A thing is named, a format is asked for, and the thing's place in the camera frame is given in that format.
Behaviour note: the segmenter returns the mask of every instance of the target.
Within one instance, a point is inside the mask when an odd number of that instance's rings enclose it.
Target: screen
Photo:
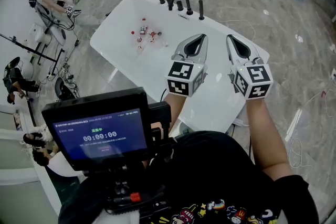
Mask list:
[[[53,123],[71,159],[111,157],[147,148],[140,109]]]

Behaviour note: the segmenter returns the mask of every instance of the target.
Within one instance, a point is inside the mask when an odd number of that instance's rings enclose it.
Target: tile floor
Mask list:
[[[102,19],[120,1],[80,0],[79,7]],[[203,3],[205,16],[212,19],[248,20],[256,31],[254,42],[270,53],[269,64],[276,82],[266,102],[284,141],[296,112],[302,109],[292,136],[302,143],[302,163],[293,152],[290,161],[292,166],[299,166],[293,171],[310,184],[322,221],[336,205],[336,138],[333,118],[329,117],[334,115],[336,105],[333,92],[336,87],[329,83],[331,70],[336,67],[336,55],[329,49],[336,43],[331,15],[324,13],[312,0],[203,0]],[[198,0],[191,0],[191,5],[196,9]],[[249,39],[253,38],[253,30],[246,22],[226,25]],[[90,47],[90,35],[77,28],[76,33],[81,44],[68,63],[81,96],[135,87]],[[70,54],[75,42],[72,33],[68,33],[68,37],[62,59]],[[56,47],[52,42],[47,49],[48,55],[54,55]],[[35,66],[35,78],[43,80],[50,66],[49,61]],[[41,96],[33,105],[38,124],[44,122],[40,113],[44,105],[56,100],[53,82],[43,85]],[[317,93],[326,87],[330,91],[325,103]],[[240,118],[247,123],[245,109]],[[247,128],[236,128],[234,138],[248,148]],[[288,151],[290,142],[286,142]],[[300,153],[298,140],[293,141],[292,148]]]

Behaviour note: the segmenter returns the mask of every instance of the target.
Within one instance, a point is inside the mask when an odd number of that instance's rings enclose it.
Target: shoe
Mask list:
[[[41,88],[38,87],[38,91],[36,92],[36,98],[39,98],[39,97],[40,97],[40,92],[41,92]]]

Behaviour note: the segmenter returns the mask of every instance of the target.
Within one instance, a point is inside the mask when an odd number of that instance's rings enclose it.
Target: red object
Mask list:
[[[131,201],[140,202],[141,201],[140,193],[131,193]]]

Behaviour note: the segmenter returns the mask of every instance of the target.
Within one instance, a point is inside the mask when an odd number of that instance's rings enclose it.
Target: white marker cube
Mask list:
[[[191,97],[204,81],[204,65],[172,61],[165,80],[169,93]]]
[[[236,68],[234,85],[246,100],[266,97],[272,84],[273,77],[268,65],[240,66]]]

